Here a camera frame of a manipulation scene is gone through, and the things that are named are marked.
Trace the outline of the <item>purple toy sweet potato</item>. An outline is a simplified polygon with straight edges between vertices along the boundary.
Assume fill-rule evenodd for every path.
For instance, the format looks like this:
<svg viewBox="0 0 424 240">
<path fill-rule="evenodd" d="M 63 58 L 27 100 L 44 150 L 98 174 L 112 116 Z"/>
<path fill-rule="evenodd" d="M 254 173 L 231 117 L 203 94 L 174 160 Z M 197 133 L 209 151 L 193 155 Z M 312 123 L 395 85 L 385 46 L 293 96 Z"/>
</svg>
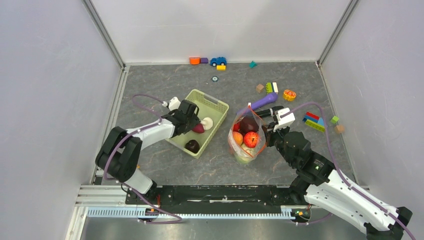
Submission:
<svg viewBox="0 0 424 240">
<path fill-rule="evenodd" d="M 205 132 L 204 126 L 201 123 L 198 123 L 195 125 L 195 127 L 192 129 L 193 132 L 197 134 L 203 134 Z"/>
</svg>

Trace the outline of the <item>red toy apple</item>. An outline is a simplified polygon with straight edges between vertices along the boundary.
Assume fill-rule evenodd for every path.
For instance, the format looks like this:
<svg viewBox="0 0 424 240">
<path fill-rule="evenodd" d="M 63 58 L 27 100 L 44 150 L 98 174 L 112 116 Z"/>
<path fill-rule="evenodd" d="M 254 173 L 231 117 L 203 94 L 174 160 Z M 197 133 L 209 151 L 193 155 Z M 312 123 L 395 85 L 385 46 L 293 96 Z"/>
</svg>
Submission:
<svg viewBox="0 0 424 240">
<path fill-rule="evenodd" d="M 243 143 L 248 148 L 255 148 L 260 140 L 259 134 L 254 131 L 247 132 L 243 137 Z"/>
</svg>

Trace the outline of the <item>white toy mushroom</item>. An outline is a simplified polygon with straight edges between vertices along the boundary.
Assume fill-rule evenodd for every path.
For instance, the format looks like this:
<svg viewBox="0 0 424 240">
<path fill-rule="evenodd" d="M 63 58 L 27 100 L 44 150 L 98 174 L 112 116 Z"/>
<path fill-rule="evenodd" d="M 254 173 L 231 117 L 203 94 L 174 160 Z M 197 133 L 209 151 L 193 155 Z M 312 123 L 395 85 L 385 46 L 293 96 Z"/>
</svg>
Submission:
<svg viewBox="0 0 424 240">
<path fill-rule="evenodd" d="M 203 118 L 200 123 L 203 125 L 205 131 L 210 130 L 214 126 L 214 121 L 210 117 Z"/>
</svg>

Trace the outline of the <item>clear orange zip top bag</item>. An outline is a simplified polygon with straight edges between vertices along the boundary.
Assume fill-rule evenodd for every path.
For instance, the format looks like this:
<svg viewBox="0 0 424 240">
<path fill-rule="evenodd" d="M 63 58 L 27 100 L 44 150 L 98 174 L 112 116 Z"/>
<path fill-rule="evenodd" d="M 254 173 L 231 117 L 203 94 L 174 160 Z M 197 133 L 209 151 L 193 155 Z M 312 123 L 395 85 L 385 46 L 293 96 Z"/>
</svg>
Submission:
<svg viewBox="0 0 424 240">
<path fill-rule="evenodd" d="M 229 149 L 236 162 L 249 165 L 264 150 L 264 124 L 250 102 L 237 113 L 227 135 Z"/>
</svg>

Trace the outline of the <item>light green plastic basket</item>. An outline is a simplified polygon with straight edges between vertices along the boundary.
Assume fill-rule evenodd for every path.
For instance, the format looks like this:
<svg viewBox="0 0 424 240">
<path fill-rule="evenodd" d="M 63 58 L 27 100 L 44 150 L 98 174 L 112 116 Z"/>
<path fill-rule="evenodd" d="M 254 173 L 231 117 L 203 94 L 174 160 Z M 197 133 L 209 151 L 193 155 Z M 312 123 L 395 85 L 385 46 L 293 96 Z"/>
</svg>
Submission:
<svg viewBox="0 0 424 240">
<path fill-rule="evenodd" d="M 185 99 L 196 104 L 199 108 L 197 116 L 200 119 L 200 124 L 195 128 L 195 131 L 189 131 L 166 141 L 193 158 L 199 159 L 224 122 L 230 107 L 227 103 L 198 89 L 193 89 Z M 199 145 L 199 150 L 196 153 L 185 148 L 185 145 L 191 140 L 196 141 Z"/>
</svg>

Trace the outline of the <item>dark brown toy fruit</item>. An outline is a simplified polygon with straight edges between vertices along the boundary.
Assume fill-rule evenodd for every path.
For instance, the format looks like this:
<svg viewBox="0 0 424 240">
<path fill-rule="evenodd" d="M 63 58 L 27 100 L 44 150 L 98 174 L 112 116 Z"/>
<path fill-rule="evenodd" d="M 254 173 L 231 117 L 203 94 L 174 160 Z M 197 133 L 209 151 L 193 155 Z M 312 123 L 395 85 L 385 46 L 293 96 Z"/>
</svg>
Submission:
<svg viewBox="0 0 424 240">
<path fill-rule="evenodd" d="M 239 122 L 239 132 L 242 134 L 247 134 L 249 132 L 257 132 L 259 130 L 259 125 L 252 116 L 245 116 Z"/>
</svg>

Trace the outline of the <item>dark purple toy mangosteen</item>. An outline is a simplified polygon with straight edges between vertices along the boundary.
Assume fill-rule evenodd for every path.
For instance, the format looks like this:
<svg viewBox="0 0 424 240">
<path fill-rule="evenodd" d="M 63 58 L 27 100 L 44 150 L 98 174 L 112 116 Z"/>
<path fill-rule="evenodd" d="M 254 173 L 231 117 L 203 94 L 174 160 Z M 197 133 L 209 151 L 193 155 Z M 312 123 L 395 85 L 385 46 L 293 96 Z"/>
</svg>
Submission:
<svg viewBox="0 0 424 240">
<path fill-rule="evenodd" d="M 191 139 L 185 144 L 184 148 L 194 154 L 197 154 L 201 147 L 195 139 Z"/>
</svg>

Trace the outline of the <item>green toy cabbage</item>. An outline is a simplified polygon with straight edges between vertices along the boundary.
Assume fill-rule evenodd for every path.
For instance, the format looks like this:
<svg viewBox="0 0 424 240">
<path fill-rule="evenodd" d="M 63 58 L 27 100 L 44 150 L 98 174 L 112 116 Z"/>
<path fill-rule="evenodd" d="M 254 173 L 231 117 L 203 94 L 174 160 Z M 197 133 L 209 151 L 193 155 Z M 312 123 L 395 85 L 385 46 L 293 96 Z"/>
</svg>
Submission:
<svg viewBox="0 0 424 240">
<path fill-rule="evenodd" d="M 247 165 L 253 160 L 256 159 L 257 151 L 255 148 L 247 147 L 244 143 L 242 143 L 238 149 L 235 151 L 236 160 L 240 164 Z"/>
</svg>

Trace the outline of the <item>orange toy peach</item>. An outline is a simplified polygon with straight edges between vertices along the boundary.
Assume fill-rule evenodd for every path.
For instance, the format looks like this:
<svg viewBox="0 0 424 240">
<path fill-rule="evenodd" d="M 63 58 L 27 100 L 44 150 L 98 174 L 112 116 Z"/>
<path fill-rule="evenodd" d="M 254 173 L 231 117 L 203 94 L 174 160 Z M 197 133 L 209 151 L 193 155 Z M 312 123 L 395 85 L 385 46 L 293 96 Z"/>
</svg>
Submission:
<svg viewBox="0 0 424 240">
<path fill-rule="evenodd" d="M 243 144 L 244 136 L 240 132 L 233 131 L 232 136 L 237 145 L 241 146 Z"/>
</svg>

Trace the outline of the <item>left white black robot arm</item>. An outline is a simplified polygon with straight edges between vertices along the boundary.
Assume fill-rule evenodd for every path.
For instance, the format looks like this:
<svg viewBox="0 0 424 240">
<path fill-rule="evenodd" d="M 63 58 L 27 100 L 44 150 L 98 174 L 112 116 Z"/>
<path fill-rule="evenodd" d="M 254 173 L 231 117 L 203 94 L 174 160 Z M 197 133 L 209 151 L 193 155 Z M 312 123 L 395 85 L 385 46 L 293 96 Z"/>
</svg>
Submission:
<svg viewBox="0 0 424 240">
<path fill-rule="evenodd" d="M 138 128 L 112 128 L 95 158 L 96 166 L 103 170 L 104 177 L 110 175 L 138 192 L 145 204 L 153 203 L 157 198 L 156 183 L 137 169 L 141 150 L 188 133 L 201 123 L 198 113 L 195 103 L 182 100 L 177 109 L 155 122 Z"/>
</svg>

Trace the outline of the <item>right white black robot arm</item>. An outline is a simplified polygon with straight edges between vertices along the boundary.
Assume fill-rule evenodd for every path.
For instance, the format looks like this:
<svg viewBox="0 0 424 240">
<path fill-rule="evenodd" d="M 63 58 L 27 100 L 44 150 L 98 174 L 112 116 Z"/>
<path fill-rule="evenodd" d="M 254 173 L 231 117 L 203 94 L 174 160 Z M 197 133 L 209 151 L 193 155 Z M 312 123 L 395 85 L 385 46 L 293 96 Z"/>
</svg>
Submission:
<svg viewBox="0 0 424 240">
<path fill-rule="evenodd" d="M 275 124 L 262 126 L 266 145 L 275 147 L 287 164 L 296 171 L 289 187 L 289 199 L 327 210 L 345 220 L 368 240 L 400 240 L 412 218 L 407 207 L 394 207 L 371 195 L 349 179 L 335 164 L 311 149 L 302 132 Z"/>
</svg>

